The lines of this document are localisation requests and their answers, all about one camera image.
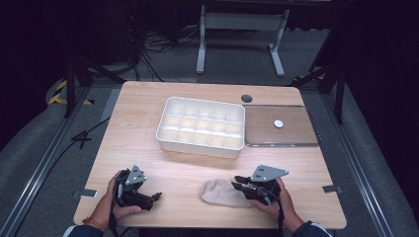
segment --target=human hand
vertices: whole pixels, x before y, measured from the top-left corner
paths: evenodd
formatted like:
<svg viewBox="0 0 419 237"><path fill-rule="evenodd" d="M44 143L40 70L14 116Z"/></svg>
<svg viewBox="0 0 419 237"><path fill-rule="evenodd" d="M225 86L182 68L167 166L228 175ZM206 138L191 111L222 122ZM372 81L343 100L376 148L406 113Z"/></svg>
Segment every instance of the human hand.
<svg viewBox="0 0 419 237"><path fill-rule="evenodd" d="M293 200L290 196L290 193L286 189L283 180L281 178L277 178L277 182L281 188L280 200L285 217L284 226L287 229L289 229L291 233L294 233L303 224L303 221L301 220L301 218L299 218L299 216L295 212L295 209L293 208ZM270 205L264 205L263 203L255 199L252 199L251 202L257 209L265 213L268 213L276 221L278 221L280 215L280 206L277 201Z"/></svg>
<svg viewBox="0 0 419 237"><path fill-rule="evenodd" d="M95 210L90 216L90 219L94 220L95 222L102 225L106 229L108 229L108 225L109 225L111 203L113 201L113 195L114 195L115 178L120 174L120 172L121 171L118 171L111 178L105 195L99 200L98 204L96 205ZM116 203L114 206L114 216L117 220L124 216L128 216L128 215L138 213L138 212L141 212L141 207L136 206L136 205L121 207Z"/></svg>

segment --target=sleeve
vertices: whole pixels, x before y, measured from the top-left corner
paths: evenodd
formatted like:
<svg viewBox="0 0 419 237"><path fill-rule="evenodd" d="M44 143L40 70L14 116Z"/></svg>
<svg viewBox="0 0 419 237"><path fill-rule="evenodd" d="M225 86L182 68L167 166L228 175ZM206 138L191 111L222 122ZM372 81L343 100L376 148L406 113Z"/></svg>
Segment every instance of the sleeve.
<svg viewBox="0 0 419 237"><path fill-rule="evenodd" d="M104 233L90 225L71 226L65 231L63 237L103 237Z"/></svg>
<svg viewBox="0 0 419 237"><path fill-rule="evenodd" d="M293 237L332 237L326 229L311 221L303 223L294 233Z"/></svg>

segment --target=white plastic tray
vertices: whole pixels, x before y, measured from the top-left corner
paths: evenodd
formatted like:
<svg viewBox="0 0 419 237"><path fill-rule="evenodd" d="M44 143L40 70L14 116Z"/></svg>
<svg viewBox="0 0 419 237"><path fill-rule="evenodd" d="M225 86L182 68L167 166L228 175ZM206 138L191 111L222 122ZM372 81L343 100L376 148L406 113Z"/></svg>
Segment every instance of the white plastic tray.
<svg viewBox="0 0 419 237"><path fill-rule="evenodd" d="M171 97L156 137L163 150L237 158L244 146L244 107Z"/></svg>

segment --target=table leg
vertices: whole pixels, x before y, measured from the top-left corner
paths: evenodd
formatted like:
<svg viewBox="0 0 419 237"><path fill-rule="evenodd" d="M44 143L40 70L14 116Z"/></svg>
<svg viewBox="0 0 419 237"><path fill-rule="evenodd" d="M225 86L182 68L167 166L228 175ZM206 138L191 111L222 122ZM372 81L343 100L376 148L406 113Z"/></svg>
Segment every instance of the table leg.
<svg viewBox="0 0 419 237"><path fill-rule="evenodd" d="M198 51L197 73L204 73L204 66L206 63L206 6L201 7L201 23L200 23L200 49Z"/></svg>
<svg viewBox="0 0 419 237"><path fill-rule="evenodd" d="M277 39L275 40L275 43L269 44L269 50L271 52L275 70L277 71L277 75L279 77L285 76L283 64L281 63L280 57L278 56L278 48L280 47L280 42L284 34L284 29L286 28L289 13L290 13L290 10L284 11L283 19L280 21L280 24L278 25Z"/></svg>

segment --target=metal stand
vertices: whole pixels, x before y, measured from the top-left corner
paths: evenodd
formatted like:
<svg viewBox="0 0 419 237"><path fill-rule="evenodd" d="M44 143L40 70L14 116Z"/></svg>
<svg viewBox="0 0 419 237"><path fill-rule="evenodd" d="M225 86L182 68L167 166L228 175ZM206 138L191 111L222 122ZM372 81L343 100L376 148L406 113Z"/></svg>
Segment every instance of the metal stand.
<svg viewBox="0 0 419 237"><path fill-rule="evenodd" d="M200 25L201 41L198 52L197 73L204 73L206 61L206 29L237 29L277 32L277 38L274 43L269 44L269 49L277 75L284 77L284 68L278 55L278 48L287 24L289 12L289 10L286 10L283 15L208 13L207 7L202 6Z"/></svg>
<svg viewBox="0 0 419 237"><path fill-rule="evenodd" d="M123 84L126 81L101 65L98 65L84 57L73 55L67 63L67 111L64 115L65 118L68 118L71 115L75 107L76 78L82 87L90 87L93 84L93 78L88 70L89 67L95 69L117 83Z"/></svg>
<svg viewBox="0 0 419 237"><path fill-rule="evenodd" d="M321 75L325 75L323 80L317 86L317 91L320 94L329 93L333 86L337 83L336 100L335 100L335 116L340 124L342 124L342 105L345 89L345 69L342 65L328 65L322 67L312 73L297 77L297 81L287 85L288 87L299 87Z"/></svg>

